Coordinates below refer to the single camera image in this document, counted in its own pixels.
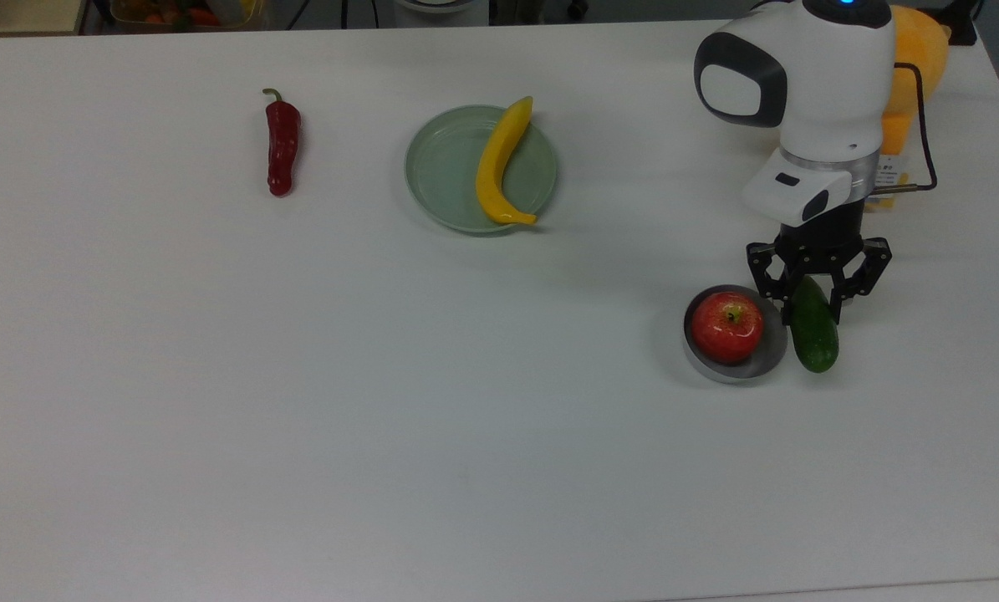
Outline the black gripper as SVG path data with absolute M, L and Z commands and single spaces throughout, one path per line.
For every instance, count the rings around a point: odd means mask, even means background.
M 751 242 L 745 259 L 760 297 L 779 304 L 782 323 L 793 320 L 793 270 L 812 256 L 812 266 L 822 264 L 832 279 L 830 313 L 840 324 L 842 308 L 858 296 L 869 296 L 893 258 L 885 237 L 862 239 L 866 202 L 844 203 L 805 224 L 782 224 L 773 242 Z

